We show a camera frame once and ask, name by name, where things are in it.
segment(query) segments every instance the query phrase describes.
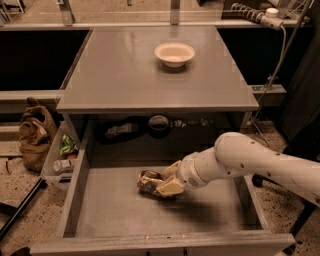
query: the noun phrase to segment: cable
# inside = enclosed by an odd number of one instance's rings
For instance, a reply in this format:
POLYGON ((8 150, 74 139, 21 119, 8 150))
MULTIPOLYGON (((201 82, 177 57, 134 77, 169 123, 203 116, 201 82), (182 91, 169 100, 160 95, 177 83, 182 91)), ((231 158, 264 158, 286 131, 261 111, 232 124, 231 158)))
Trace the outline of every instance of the cable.
MULTIPOLYGON (((286 32, 286 29, 283 26, 281 26, 281 29, 283 31, 283 40, 282 40, 282 47, 281 47, 279 62, 277 64, 276 69, 273 72, 271 78, 268 81, 267 87, 265 88, 265 90, 261 94, 261 96, 258 98, 258 100, 257 100, 258 103, 260 103, 260 101, 263 99, 263 97, 266 95, 266 93, 272 88, 272 84, 273 84, 273 82, 274 82, 274 80, 276 78, 278 70, 280 69, 280 66, 281 66, 281 64, 283 62, 283 59, 284 59, 284 51, 285 51, 286 40, 287 40, 287 32, 286 32)), ((254 119, 256 119, 256 117, 260 114, 261 109, 262 109, 262 105, 259 104, 259 108, 258 108, 255 116, 253 117, 254 119)))
MULTIPOLYGON (((307 13, 308 9, 311 8, 312 4, 313 4, 313 0, 306 0, 305 6, 304 6, 304 8, 303 8, 303 10, 302 10, 302 12, 301 12, 301 15, 300 15, 298 21, 297 21, 297 24, 296 24, 296 26, 295 26, 295 28, 294 28, 294 30, 293 30, 293 32, 292 32, 292 35, 291 35, 291 37, 290 37, 290 39, 289 39, 289 41, 288 41, 288 43, 287 43, 287 45, 286 45, 286 47, 285 47, 285 49, 284 49, 284 52, 283 52, 283 54, 282 54, 282 58, 280 58, 279 63, 278 63, 278 65, 277 65, 277 67, 276 67, 276 69, 275 69, 275 71, 274 71, 271 79, 269 80, 268 87, 270 87, 269 85, 272 85, 274 78, 275 78, 276 75, 278 74, 279 69, 280 69, 280 67, 281 67, 281 65, 282 65, 282 62, 283 62, 285 56, 287 56, 287 53, 288 53, 288 51, 289 51, 289 49, 290 49, 290 46, 291 46, 293 40, 295 39, 295 37, 296 37, 296 35, 297 35, 297 33, 298 33, 298 30, 299 30, 299 28, 300 28, 300 26, 301 26, 301 24, 302 24, 302 22, 303 22, 304 17, 306 16, 306 13, 307 13)), ((267 87, 266 90, 262 93, 262 95, 259 97, 258 102, 260 102, 260 101, 262 100, 262 98, 265 96, 265 94, 267 93, 267 91, 270 90, 270 88, 268 88, 268 87, 267 87)), ((257 110, 257 112, 256 112, 256 114, 255 114, 255 116, 253 117, 254 119, 255 119, 255 118, 258 116, 258 114, 260 113, 261 108, 262 108, 262 106, 260 105, 259 108, 258 108, 258 110, 257 110)))
POLYGON ((291 10, 290 12, 288 12, 286 15, 285 15, 285 18, 289 17, 292 13, 294 13, 295 11, 297 11, 301 6, 303 6, 305 3, 307 2, 307 0, 304 0, 302 3, 300 3, 300 5, 294 9, 293 11, 291 10))
POLYGON ((260 136, 260 138, 267 144, 268 147, 270 147, 270 144, 268 142, 268 140, 266 139, 266 137, 264 136, 264 134, 261 132, 261 130, 259 129, 259 126, 257 125, 257 123, 252 120, 252 124, 254 125, 254 127, 257 129, 258 134, 260 136))
POLYGON ((258 24, 261 23, 261 19, 264 16, 263 12, 239 3, 234 3, 231 6, 231 10, 232 12, 237 13, 238 15, 258 24))

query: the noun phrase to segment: white bowl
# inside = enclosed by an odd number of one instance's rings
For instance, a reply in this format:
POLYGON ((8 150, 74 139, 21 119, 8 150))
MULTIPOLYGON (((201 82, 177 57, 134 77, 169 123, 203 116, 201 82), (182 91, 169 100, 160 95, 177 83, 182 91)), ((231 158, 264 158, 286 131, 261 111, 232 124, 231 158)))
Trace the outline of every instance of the white bowl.
POLYGON ((194 49, 183 43, 164 43, 154 50, 155 55, 166 66, 178 68, 191 60, 194 55, 194 49))

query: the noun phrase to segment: open drawer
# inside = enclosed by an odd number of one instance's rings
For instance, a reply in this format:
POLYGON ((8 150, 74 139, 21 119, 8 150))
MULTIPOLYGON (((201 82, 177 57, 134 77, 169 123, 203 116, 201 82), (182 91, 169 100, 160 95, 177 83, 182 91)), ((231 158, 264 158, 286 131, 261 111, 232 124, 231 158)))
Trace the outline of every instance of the open drawer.
POLYGON ((81 143, 60 239, 34 245, 32 255, 274 256, 294 243, 291 234, 271 234, 250 177, 216 180, 175 199, 139 193, 141 170, 161 171, 212 145, 210 127, 114 145, 96 142, 93 127, 81 143))

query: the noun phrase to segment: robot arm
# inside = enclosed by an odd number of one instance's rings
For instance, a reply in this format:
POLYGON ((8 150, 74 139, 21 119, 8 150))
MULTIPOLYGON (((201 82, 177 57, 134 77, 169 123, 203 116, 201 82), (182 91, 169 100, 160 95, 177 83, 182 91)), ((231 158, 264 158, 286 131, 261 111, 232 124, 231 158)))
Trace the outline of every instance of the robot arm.
POLYGON ((320 163, 274 152, 240 133, 225 133, 214 147, 186 156, 164 170, 163 196, 197 189, 216 179, 258 174, 320 206, 320 163))

